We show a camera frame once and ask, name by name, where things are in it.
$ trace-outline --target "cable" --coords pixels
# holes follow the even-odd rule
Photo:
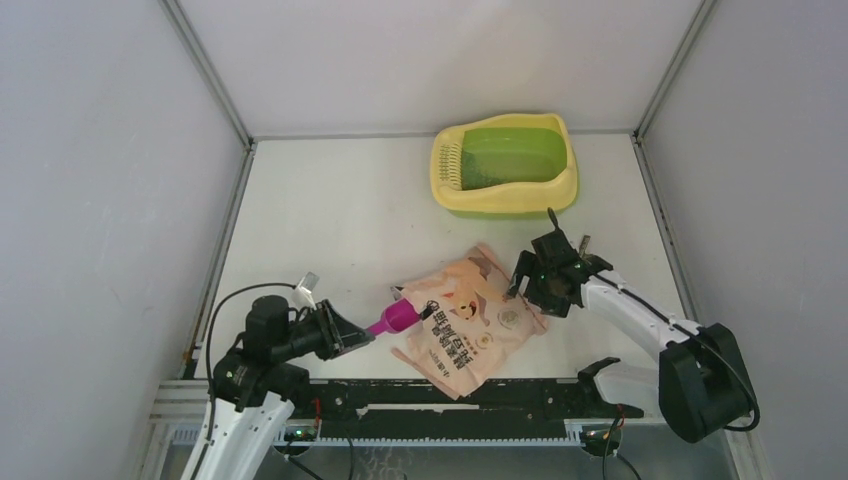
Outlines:
[[[610,443],[612,443],[612,432],[614,432],[615,427],[618,426],[618,421],[620,418],[621,417],[619,417],[619,415],[615,416],[612,421],[612,424],[610,425],[610,429],[607,432],[607,441],[604,444],[604,456],[601,459],[601,473],[603,474],[604,480],[607,480],[607,455],[609,455],[609,446]]]
[[[224,297],[218,306],[215,307],[215,310],[212,312],[212,317],[209,319],[209,329],[206,331],[206,381],[209,382],[209,427],[206,430],[206,442],[212,441],[212,431],[215,429],[215,384],[212,381],[212,330],[215,328],[215,320],[218,319],[218,312],[221,311],[221,307],[227,303],[227,300],[239,295],[241,293],[256,290],[257,288],[265,288],[265,287],[286,287],[294,290],[296,287],[291,283],[282,283],[282,282],[268,282],[268,283],[257,283],[255,285],[249,285],[244,288],[240,288],[235,292]]]
[[[760,404],[757,402],[757,397],[754,396],[754,391],[748,385],[748,383],[745,382],[744,380],[742,380],[742,375],[740,375],[739,372],[737,372],[736,369],[733,368],[733,366],[730,365],[730,363],[727,360],[725,360],[724,357],[721,356],[720,353],[715,351],[715,349],[712,346],[710,346],[709,344],[707,344],[707,342],[700,339],[698,337],[698,335],[690,332],[689,330],[687,330],[684,327],[681,327],[677,323],[671,323],[671,320],[669,320],[669,318],[667,316],[665,316],[662,312],[657,310],[653,305],[648,303],[642,297],[636,295],[635,293],[631,292],[630,290],[628,290],[626,288],[619,287],[618,284],[616,284],[615,282],[608,280],[608,279],[602,277],[601,275],[599,275],[597,273],[595,274],[595,276],[598,277],[601,281],[603,281],[607,285],[610,285],[611,287],[618,289],[619,291],[623,292],[628,297],[632,298],[633,300],[636,300],[640,305],[647,308],[651,313],[656,315],[660,320],[662,320],[663,322],[665,322],[669,326],[675,328],[677,331],[683,333],[687,337],[689,337],[692,340],[694,340],[695,342],[697,342],[699,345],[701,345],[701,347],[703,347],[705,350],[710,352],[719,362],[721,362],[725,366],[725,368],[727,368],[727,370],[736,378],[736,381],[739,382],[739,384],[742,386],[742,390],[745,392],[745,396],[748,397],[748,401],[751,402],[752,410],[754,411],[754,418],[751,420],[750,424],[744,425],[744,426],[741,426],[741,427],[734,427],[734,426],[731,426],[731,425],[726,425],[724,427],[724,429],[728,430],[730,432],[750,432],[751,430],[757,428],[757,425],[760,424]]]
[[[622,462],[622,463],[624,463],[625,465],[627,465],[627,468],[629,468],[629,469],[630,469],[630,471],[631,471],[631,472],[633,472],[633,475],[635,475],[635,476],[636,476],[636,480],[642,480],[642,476],[641,476],[641,475],[639,475],[639,472],[637,472],[637,471],[636,471],[636,467],[634,467],[634,466],[633,466],[633,464],[632,464],[632,463],[630,463],[630,461],[629,461],[629,460],[627,460],[626,458],[624,458],[624,456],[623,456],[622,454],[620,454],[620,453],[617,453],[615,456],[616,456],[616,457],[618,457],[618,459],[619,459],[619,460],[621,460],[621,462]]]
[[[347,430],[342,428],[342,431],[345,433],[345,438],[347,438],[348,445],[350,445],[350,470],[348,471],[347,479],[353,480],[353,467],[354,467],[354,464],[356,462],[356,459],[354,457],[354,450],[353,450],[353,440],[350,438],[350,434],[347,433]],[[294,439],[289,440],[288,443],[286,443],[285,449],[283,450],[283,456],[286,458],[286,460],[291,462],[292,465],[294,465],[295,467],[303,470],[304,473],[306,473],[310,477],[314,478],[315,480],[324,480],[317,473],[310,470],[309,467],[300,463],[299,460],[297,460],[296,458],[289,455],[288,451],[289,451],[289,447],[291,446],[292,442],[294,442]]]
[[[724,429],[730,432],[750,432],[751,430],[757,428],[757,425],[760,424],[760,404],[757,402],[757,398],[754,397],[754,392],[751,391],[751,388],[748,386],[748,384],[742,381],[742,376],[739,375],[739,372],[737,372],[736,369],[733,368],[733,366],[730,365],[730,363],[728,363],[727,360],[725,360],[720,353],[716,352],[713,347],[707,344],[707,342],[698,338],[697,335],[679,325],[674,325],[674,328],[680,330],[681,332],[683,332],[684,335],[698,342],[698,344],[704,347],[704,349],[713,354],[714,357],[716,357],[721,363],[723,363],[724,366],[730,371],[730,373],[733,374],[734,377],[736,377],[736,381],[739,382],[740,385],[742,385],[742,390],[745,391],[745,396],[747,396],[748,400],[750,400],[753,404],[754,418],[751,419],[751,423],[749,423],[748,425],[743,425],[741,427],[726,425]]]
[[[345,437],[347,437],[347,444],[350,445],[350,471],[347,474],[347,480],[353,480],[353,464],[356,461],[353,452],[353,440],[350,438],[350,433],[348,433],[346,429],[342,428],[342,431],[345,432]]]
[[[307,467],[306,465],[304,465],[304,464],[300,463],[300,462],[299,462],[296,458],[294,458],[294,457],[287,457],[287,458],[286,458],[286,460],[288,460],[289,462],[291,462],[291,464],[292,464],[292,465],[294,465],[295,467],[297,467],[297,468],[299,468],[299,469],[303,470],[304,472],[306,472],[306,474],[307,474],[307,475],[309,475],[310,477],[314,478],[315,480],[324,480],[323,478],[319,477],[317,473],[315,473],[315,472],[313,472],[312,470],[310,470],[310,469],[309,469],[309,467]]]
[[[613,419],[612,425],[610,425],[610,429],[607,432],[606,444],[604,445],[604,457],[603,457],[603,459],[601,459],[601,473],[604,477],[604,480],[607,479],[607,456],[609,455],[609,447],[610,447],[610,444],[612,443],[612,432],[614,432],[616,429],[621,430],[622,427],[624,427],[624,410],[623,410],[622,406],[619,405],[618,406],[618,413],[616,414],[615,418]],[[615,455],[616,457],[621,459],[621,461],[624,462],[625,465],[627,465],[627,467],[630,469],[630,471],[633,472],[633,475],[636,475],[637,480],[642,480],[642,476],[639,475],[639,472],[636,471],[636,467],[634,467],[633,464],[630,463],[630,461],[628,461],[626,458],[621,456],[618,453],[617,450],[615,452],[613,452],[613,455]]]

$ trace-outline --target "pink plastic bag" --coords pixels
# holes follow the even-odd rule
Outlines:
[[[520,296],[504,298],[509,277],[483,245],[401,293],[429,318],[412,327],[407,351],[392,353],[454,400],[476,390],[531,335],[547,331],[545,317]]]

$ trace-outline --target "white table surface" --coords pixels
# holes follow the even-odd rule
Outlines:
[[[268,140],[258,144],[216,299],[261,282],[321,277],[315,299],[366,327],[392,302],[391,285],[437,269],[487,243],[511,271],[548,220],[470,220],[441,208],[430,193],[433,138]],[[635,288],[682,317],[683,309],[637,164],[623,134],[573,135],[580,173],[577,202],[560,214],[572,243],[592,236],[589,250],[612,263]],[[221,310],[212,364],[244,329],[256,290]],[[574,307],[550,318],[549,331],[514,353],[496,378],[574,377],[606,356],[641,366],[654,362],[603,318]],[[312,378],[421,378],[390,353],[405,335],[381,335],[365,348],[324,362],[291,363]],[[203,362],[196,376],[203,378]]]

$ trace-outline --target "yellow litter box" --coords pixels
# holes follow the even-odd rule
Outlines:
[[[439,133],[430,184],[457,214],[559,211],[577,198],[577,162],[559,115],[499,115]]]

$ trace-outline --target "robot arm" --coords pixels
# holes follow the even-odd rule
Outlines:
[[[609,403],[662,413],[669,427],[694,443],[720,429],[747,431],[758,422],[756,397],[733,334],[721,324],[703,328],[674,316],[630,288],[604,259],[581,257],[559,228],[523,251],[510,282],[514,296],[527,279],[524,297],[542,313],[565,317],[572,305],[600,314],[658,363],[658,370],[607,359],[593,365],[594,381]],[[728,423],[754,410],[747,427]]]
[[[231,348],[212,371],[211,398],[182,480],[251,480],[295,404],[311,400],[309,373],[286,362],[309,353],[330,360],[374,340],[327,300],[308,300],[303,319],[291,319],[279,296],[253,303],[239,335],[243,347]]]

